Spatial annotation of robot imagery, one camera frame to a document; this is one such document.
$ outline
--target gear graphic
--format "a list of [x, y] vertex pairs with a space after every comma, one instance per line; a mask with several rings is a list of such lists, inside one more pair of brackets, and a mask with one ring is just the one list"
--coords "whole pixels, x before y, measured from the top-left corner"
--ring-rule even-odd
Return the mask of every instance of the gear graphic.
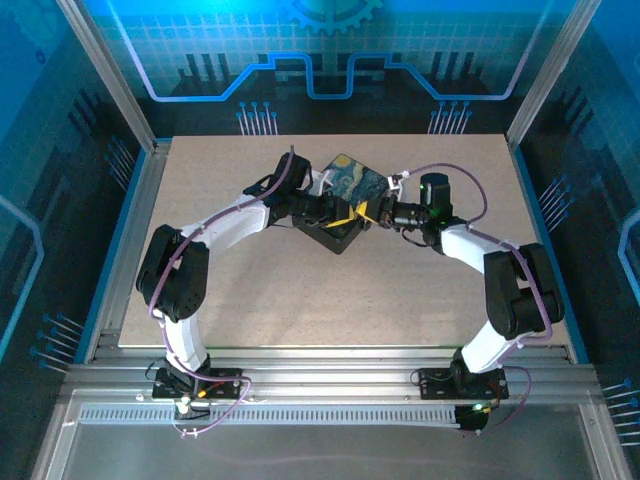
[[60, 9], [55, 0], [0, 0], [0, 12], [8, 10], [20, 30], [39, 49], [46, 49], [56, 38]]
[[349, 27], [360, 28], [360, 22], [371, 20], [373, 9], [381, 6], [381, 0], [287, 0], [283, 3], [289, 20], [297, 20], [301, 28], [310, 27], [315, 34], [323, 30], [327, 35], [338, 30], [347, 33]]

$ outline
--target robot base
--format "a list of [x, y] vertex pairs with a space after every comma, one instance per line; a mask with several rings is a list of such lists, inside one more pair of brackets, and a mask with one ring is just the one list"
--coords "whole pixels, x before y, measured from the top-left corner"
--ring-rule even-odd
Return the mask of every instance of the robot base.
[[[211, 368], [210, 359], [202, 364], [196, 373], [208, 377], [240, 377], [242, 370], [239, 368]], [[184, 395], [188, 395], [193, 400], [207, 399], [231, 399], [240, 398], [240, 380], [237, 382], [205, 382], [194, 379], [181, 370], [171, 365], [166, 359], [164, 367], [156, 372], [153, 384], [152, 398], [156, 400], [174, 399], [179, 400]]]
[[449, 368], [421, 368], [415, 375], [418, 377], [421, 400], [488, 401], [509, 398], [502, 369], [468, 375], [462, 388]]

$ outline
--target glass panel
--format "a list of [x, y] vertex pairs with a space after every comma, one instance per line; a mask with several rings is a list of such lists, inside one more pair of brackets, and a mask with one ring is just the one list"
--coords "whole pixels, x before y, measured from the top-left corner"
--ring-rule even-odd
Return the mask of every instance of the glass panel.
[[[637, 1], [602, 2], [521, 145], [589, 359], [604, 386], [631, 378], [635, 388], [640, 385], [639, 22]], [[633, 411], [629, 405], [616, 413]], [[634, 424], [636, 418], [621, 420]], [[631, 451], [640, 465], [639, 452]]]
[[502, 133], [574, 2], [86, 3], [163, 137]]
[[53, 0], [0, 1], [0, 58], [0, 477], [28, 478], [140, 148]]
[[197, 443], [168, 425], [80, 425], [62, 478], [176, 478], [185, 465], [189, 475], [215, 479], [599, 478], [581, 424], [571, 407], [528, 406], [478, 439], [430, 427], [225, 425], [224, 435]]

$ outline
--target black cable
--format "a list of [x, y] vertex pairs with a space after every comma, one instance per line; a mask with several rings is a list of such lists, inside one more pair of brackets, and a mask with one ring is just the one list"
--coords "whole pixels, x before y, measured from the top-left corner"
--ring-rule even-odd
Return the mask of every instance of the black cable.
[[151, 363], [149, 364], [149, 366], [147, 367], [147, 369], [144, 371], [144, 378], [146, 378], [147, 380], [150, 380], [150, 381], [155, 382], [155, 380], [154, 380], [154, 379], [149, 378], [149, 372], [151, 371], [151, 369], [153, 368], [153, 366], [154, 366], [156, 363], [158, 363], [160, 360], [164, 360], [164, 357], [158, 357], [158, 358], [156, 358], [153, 362], [151, 362]]
[[[422, 368], [417, 368], [415, 369], [413, 372], [411, 372], [411, 375], [409, 375], [409, 381], [411, 382], [411, 384], [415, 387], [419, 387], [421, 384], [420, 383], [415, 383], [413, 381], [413, 376], [416, 373], [419, 373], [421, 370], [424, 370]], [[426, 373], [422, 373], [422, 375], [424, 375], [426, 378], [428, 378], [429, 380], [433, 380], [434, 382], [446, 382], [448, 380], [451, 380], [453, 378], [453, 375], [449, 375], [448, 377], [445, 378], [437, 378], [437, 377], [432, 377], [431, 375], [427, 375]]]
[[403, 228], [400, 232], [400, 235], [402, 235], [402, 238], [404, 238], [407, 242], [409, 242], [411, 245], [415, 245], [416, 247], [420, 247], [420, 248], [427, 248], [429, 245], [427, 245], [426, 243], [420, 243], [420, 242], [416, 242], [415, 240], [411, 240], [409, 237], [407, 237], [404, 232], [406, 231], [406, 228]]
[[209, 415], [211, 415], [211, 411], [207, 410], [206, 413], [202, 413], [200, 415], [196, 415], [195, 417], [179, 418], [178, 421], [179, 422], [190, 422], [191, 420], [200, 420], [201, 418], [208, 417]]
[[313, 168], [311, 166], [307, 167], [307, 173], [309, 174], [309, 185], [302, 190], [304, 193], [309, 193], [309, 190], [313, 188]]

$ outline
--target blue pin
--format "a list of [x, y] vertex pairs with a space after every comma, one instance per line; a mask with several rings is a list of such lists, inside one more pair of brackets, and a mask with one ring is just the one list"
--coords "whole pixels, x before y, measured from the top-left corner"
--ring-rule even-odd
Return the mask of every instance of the blue pin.
[[61, 345], [64, 348], [68, 348], [69, 350], [75, 350], [75, 347], [67, 345], [66, 343], [61, 342], [60, 340], [57, 340], [57, 339], [55, 339], [53, 337], [50, 337], [49, 335], [45, 334], [42, 330], [38, 330], [36, 332], [36, 338], [38, 340], [49, 340], [50, 342], [53, 342], [53, 343], [58, 344], [58, 345]]
[[67, 358], [70, 358], [71, 360], [73, 360], [73, 355], [71, 355], [71, 354], [69, 354], [67, 352], [63, 352], [62, 350], [54, 347], [50, 343], [47, 343], [44, 346], [44, 351], [47, 352], [47, 353], [57, 353], [58, 355], [62, 355], [63, 357], [67, 357]]
[[638, 408], [638, 399], [636, 397], [633, 397], [628, 402], [616, 403], [615, 405], [609, 405], [608, 408], [609, 408], [609, 410], [611, 410], [612, 408], [622, 408], [622, 407]]
[[58, 312], [58, 315], [56, 315], [56, 316], [58, 317], [58, 320], [64, 320], [65, 322], [70, 323], [71, 325], [74, 325], [74, 326], [78, 327], [80, 330], [82, 330], [84, 328], [82, 325], [80, 325], [79, 323], [74, 322], [70, 318], [65, 317], [60, 312]]
[[539, 203], [543, 203], [543, 201], [549, 196], [549, 193], [551, 193], [551, 190], [556, 186], [557, 183], [558, 183], [558, 178], [553, 177], [553, 180], [551, 180], [551, 183], [549, 184], [549, 186], [545, 188], [544, 192], [540, 194], [540, 198], [538, 199]]
[[66, 340], [69, 340], [70, 342], [75, 343], [76, 345], [79, 343], [75, 338], [71, 338], [69, 335], [65, 335], [60, 330], [58, 330], [58, 327], [53, 327], [51, 329], [51, 335], [53, 335], [54, 337], [62, 337]]
[[456, 129], [456, 125], [458, 124], [458, 120], [460, 119], [460, 112], [456, 110], [455, 112], [453, 112], [453, 115], [451, 117], [453, 117], [453, 122], [451, 122], [451, 128], [449, 128], [449, 133], [454, 133]]
[[634, 412], [616, 413], [615, 415], [611, 415], [611, 418], [628, 417], [629, 415], [638, 415], [638, 414], [640, 414], [640, 411], [636, 410]]
[[449, 116], [449, 112], [446, 110], [442, 112], [442, 120], [440, 120], [440, 127], [438, 128], [438, 134], [442, 133], [442, 127], [444, 127], [444, 119]]
[[603, 388], [602, 391], [603, 392], [608, 392], [609, 390], [615, 390], [616, 388], [631, 388], [631, 380], [628, 378], [625, 378], [624, 381], [622, 383], [619, 383], [617, 385], [613, 385], [611, 387], [607, 387], [607, 388]]
[[438, 114], [437, 111], [433, 110], [431, 112], [431, 119], [429, 120], [429, 126], [427, 127], [427, 133], [432, 133], [431, 132], [431, 127], [433, 126], [433, 120], [436, 118], [436, 115]]
[[51, 355], [47, 355], [45, 353], [39, 352], [36, 347], [31, 347], [29, 349], [29, 355], [31, 355], [33, 358], [42, 357], [42, 358], [46, 358], [48, 360], [53, 360], [54, 362], [62, 363], [64, 365], [69, 365], [69, 362], [65, 362], [63, 360], [60, 360], [59, 358], [52, 357]]
[[73, 328], [69, 328], [66, 325], [64, 325], [63, 323], [57, 322], [56, 320], [54, 320], [53, 318], [51, 318], [48, 314], [44, 314], [42, 316], [42, 321], [44, 323], [53, 323], [54, 325], [57, 325], [58, 327], [73, 333], [74, 335], [80, 335], [81, 332], [78, 332], [77, 330], [73, 329]]
[[462, 128], [458, 128], [458, 132], [457, 133], [464, 133], [465, 129], [467, 128], [467, 123], [469, 122], [469, 118], [471, 117], [471, 112], [470, 111], [466, 111], [464, 113], [464, 122], [462, 121], [462, 117], [460, 117], [460, 123], [462, 123]]
[[635, 427], [636, 425], [640, 425], [640, 418], [635, 422], [624, 422], [624, 423], [615, 423], [615, 427]]
[[45, 360], [40, 360], [38, 362], [38, 367], [39, 368], [48, 368], [49, 370], [55, 370], [56, 372], [60, 372], [60, 373], [67, 373], [65, 370], [62, 370], [61, 368], [56, 368], [54, 366], [49, 365]]
[[278, 114], [276, 112], [271, 112], [271, 116], [273, 117], [273, 134], [280, 135], [280, 133], [278, 132], [278, 121], [276, 120]]

